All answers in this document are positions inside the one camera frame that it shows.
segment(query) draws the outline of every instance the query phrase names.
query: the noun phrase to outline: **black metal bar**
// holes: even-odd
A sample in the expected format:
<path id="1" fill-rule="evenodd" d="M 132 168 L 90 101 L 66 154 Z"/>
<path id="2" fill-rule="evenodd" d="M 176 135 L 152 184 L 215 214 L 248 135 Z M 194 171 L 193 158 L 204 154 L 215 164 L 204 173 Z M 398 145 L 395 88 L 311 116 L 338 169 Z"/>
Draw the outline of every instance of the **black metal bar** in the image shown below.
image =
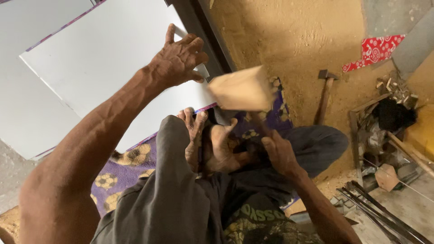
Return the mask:
<path id="1" fill-rule="evenodd" d="M 398 235 L 401 235 L 408 239 L 409 241 L 418 244 L 420 241 L 416 239 L 411 233 L 409 233 L 407 230 L 403 229 L 401 226 L 397 225 L 395 222 L 389 220 L 379 212 L 377 212 L 375 209 L 373 209 L 371 206 L 366 204 L 364 201 L 360 200 L 358 197 L 354 196 L 350 191 L 348 191 L 345 187 L 342 187 L 341 190 L 345 191 L 350 198 L 348 198 L 346 195 L 344 195 L 346 198 L 348 198 L 351 202 L 353 202 L 357 207 L 364 208 L 367 211 L 371 211 L 371 214 L 376 217 L 379 221 L 381 221 L 384 225 L 389 227 L 391 230 L 393 230 Z"/>
<path id="2" fill-rule="evenodd" d="M 342 194 L 344 197 L 348 198 L 350 201 L 352 200 L 351 196 L 347 196 L 341 189 L 336 189 L 340 194 Z M 371 213 L 369 213 L 368 210 L 366 210 L 363 206 L 358 206 L 360 208 L 360 210 L 372 221 L 374 222 L 375 225 L 377 225 L 380 230 L 387 236 L 387 238 L 389 238 L 389 240 L 395 244 L 402 244 L 402 242 L 398 239 L 398 237 L 396 237 L 394 234 L 392 234 L 390 231 L 388 231 L 382 224 L 380 224 L 380 222 L 378 222 L 378 220 L 375 218 L 375 216 L 373 216 Z"/>
<path id="3" fill-rule="evenodd" d="M 412 236 L 414 236 L 420 243 L 424 244 L 433 244 L 431 241 L 429 241 L 426 237 L 424 237 L 421 233 L 417 232 L 415 229 L 404 223 L 401 219 L 393 215 L 391 212 L 389 212 L 383 205 L 381 205 L 377 200 L 375 200 L 373 197 L 369 195 L 365 191 L 365 189 L 359 185 L 356 181 L 351 181 L 351 184 L 354 186 L 354 189 L 360 193 L 363 197 L 365 197 L 368 201 L 370 201 L 374 206 L 376 206 L 378 209 L 383 211 L 387 216 L 389 216 L 391 219 L 393 219 L 401 228 L 407 230 Z"/>

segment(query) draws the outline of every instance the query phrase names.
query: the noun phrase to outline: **white board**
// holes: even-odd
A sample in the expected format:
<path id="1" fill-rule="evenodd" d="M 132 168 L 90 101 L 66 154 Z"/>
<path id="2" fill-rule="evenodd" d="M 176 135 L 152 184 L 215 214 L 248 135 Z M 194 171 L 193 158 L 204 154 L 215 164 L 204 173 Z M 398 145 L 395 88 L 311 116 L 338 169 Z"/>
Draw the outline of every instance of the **white board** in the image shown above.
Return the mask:
<path id="1" fill-rule="evenodd" d="M 56 146 L 80 117 L 18 56 L 91 7 L 89 0 L 0 4 L 0 138 L 25 159 Z"/>
<path id="2" fill-rule="evenodd" d="M 185 32 L 174 7 L 163 0 L 107 0 L 20 57 L 84 117 L 151 61 L 170 23 Z M 190 81 L 163 92 L 134 120 L 116 150 L 122 153 L 157 132 L 167 115 L 213 103 L 205 86 Z"/>

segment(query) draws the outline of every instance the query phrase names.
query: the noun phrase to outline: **red paisley fabric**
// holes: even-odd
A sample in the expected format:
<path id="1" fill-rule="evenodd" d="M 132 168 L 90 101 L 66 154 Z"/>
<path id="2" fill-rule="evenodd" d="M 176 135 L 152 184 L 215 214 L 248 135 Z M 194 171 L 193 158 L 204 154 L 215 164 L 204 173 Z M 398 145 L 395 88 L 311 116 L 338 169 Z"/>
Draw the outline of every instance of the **red paisley fabric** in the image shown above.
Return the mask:
<path id="1" fill-rule="evenodd" d="M 342 66 L 343 72 L 352 71 L 390 58 L 406 35 L 367 38 L 362 41 L 362 59 Z"/>

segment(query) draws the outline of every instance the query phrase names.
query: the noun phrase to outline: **gray pants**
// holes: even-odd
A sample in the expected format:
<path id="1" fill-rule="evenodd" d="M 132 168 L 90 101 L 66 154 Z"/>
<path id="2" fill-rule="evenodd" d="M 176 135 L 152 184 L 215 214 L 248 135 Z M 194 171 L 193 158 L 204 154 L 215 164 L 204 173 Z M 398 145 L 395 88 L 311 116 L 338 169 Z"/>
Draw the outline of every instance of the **gray pants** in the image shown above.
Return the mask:
<path id="1" fill-rule="evenodd" d="M 279 132 L 291 141 L 298 163 L 317 176 L 345 151 L 347 138 L 327 126 Z M 100 221 L 92 243 L 222 243 L 227 220 L 253 194 L 276 206 L 287 203 L 293 187 L 270 162 L 233 174 L 196 180 L 185 159 L 189 134 L 184 122 L 168 116 L 157 135 L 157 167 L 118 199 Z"/>

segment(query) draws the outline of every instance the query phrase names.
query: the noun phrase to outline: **sandy floor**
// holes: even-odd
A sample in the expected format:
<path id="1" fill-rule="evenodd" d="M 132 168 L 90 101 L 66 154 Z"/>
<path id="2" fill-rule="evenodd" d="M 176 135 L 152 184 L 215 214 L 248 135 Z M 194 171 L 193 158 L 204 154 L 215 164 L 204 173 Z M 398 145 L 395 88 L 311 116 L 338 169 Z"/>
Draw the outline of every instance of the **sandy floor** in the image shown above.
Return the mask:
<path id="1" fill-rule="evenodd" d="M 348 111 L 378 96 L 376 79 L 394 67 L 365 67 L 342 73 L 341 66 L 360 59 L 365 37 L 360 1 L 215 0 L 211 14 L 238 69 L 265 65 L 280 76 L 295 126 L 311 125 L 324 81 L 320 69 L 341 76 L 331 91 L 325 124 L 349 137 Z M 355 179 L 351 149 L 315 179 L 330 198 Z M 297 203 L 288 212 L 303 210 Z"/>
<path id="2" fill-rule="evenodd" d="M 20 211 L 18 206 L 0 215 L 0 239 L 4 244 L 19 244 Z"/>

